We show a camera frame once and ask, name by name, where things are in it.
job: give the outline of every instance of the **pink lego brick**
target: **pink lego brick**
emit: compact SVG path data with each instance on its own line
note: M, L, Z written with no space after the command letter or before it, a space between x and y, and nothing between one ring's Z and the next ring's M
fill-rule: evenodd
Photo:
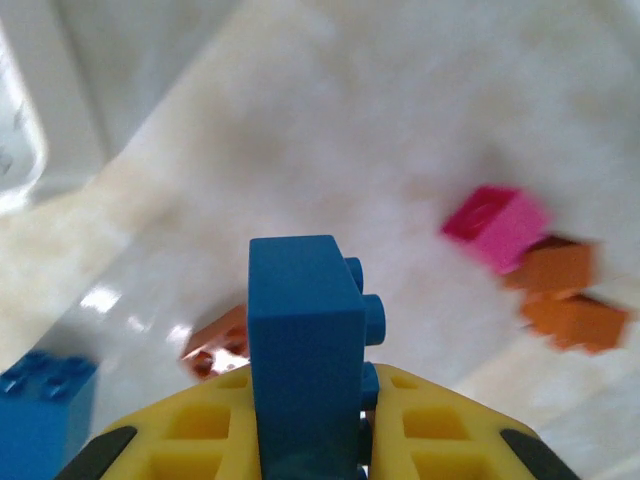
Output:
M550 221L524 190L485 185L447 220L442 233L502 275L518 268L520 256L544 237Z

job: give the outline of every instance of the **blue lego brick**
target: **blue lego brick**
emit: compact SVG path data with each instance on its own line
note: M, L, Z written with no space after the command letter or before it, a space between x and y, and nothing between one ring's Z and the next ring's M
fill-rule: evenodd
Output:
M96 366L31 351L0 375L0 478L50 480L81 450Z
M359 260L331 236L255 239L248 327L264 480L355 480L364 347L384 340Z
M380 381L376 367L371 362L365 362L362 368L362 410L375 410L378 404Z

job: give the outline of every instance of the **square hole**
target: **square hole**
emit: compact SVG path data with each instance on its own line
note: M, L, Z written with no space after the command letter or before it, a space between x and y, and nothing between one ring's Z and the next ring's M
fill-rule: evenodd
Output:
M407 438L469 440L464 425L451 408L416 408L402 416Z
M246 375L227 375L216 382L218 388L244 388L249 383Z
M420 480L501 480L479 455L414 453L413 464Z
M151 457L149 480L214 480L222 457L215 452L156 452Z
M174 440L224 439L229 436L231 410L218 405L190 405L176 417L167 438Z
M400 388L400 389L416 389L418 388L418 386L413 383L411 380L408 380L404 377L391 377L391 383L393 383L393 386L396 388Z

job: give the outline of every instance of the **blurry background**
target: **blurry background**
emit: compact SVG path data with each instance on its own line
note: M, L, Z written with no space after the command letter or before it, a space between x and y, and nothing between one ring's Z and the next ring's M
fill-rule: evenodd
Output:
M245 295L250 238L331 233L385 302L371 360L529 423L585 479L640 478L637 328L618 351L556 353L436 235L476 185L525 186L556 229L603 241L598 290L640 306L640 7L57 7L124 149L82 191L0 219L0 369L37 342L100 359L100 430L191 384L177 356Z

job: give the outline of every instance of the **white tiled floor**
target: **white tiled floor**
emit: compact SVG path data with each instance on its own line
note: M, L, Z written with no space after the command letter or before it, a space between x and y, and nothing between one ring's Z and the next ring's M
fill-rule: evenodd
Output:
M250 238L332 233L385 302L371 359L530 422L584 478L636 478L635 327L555 353L435 233L475 185L524 185L640 305L640 76L592 7L245 2L97 181L0 220L0 368L61 318L42 344L102 359L99 429L189 385L176 355L243 297Z

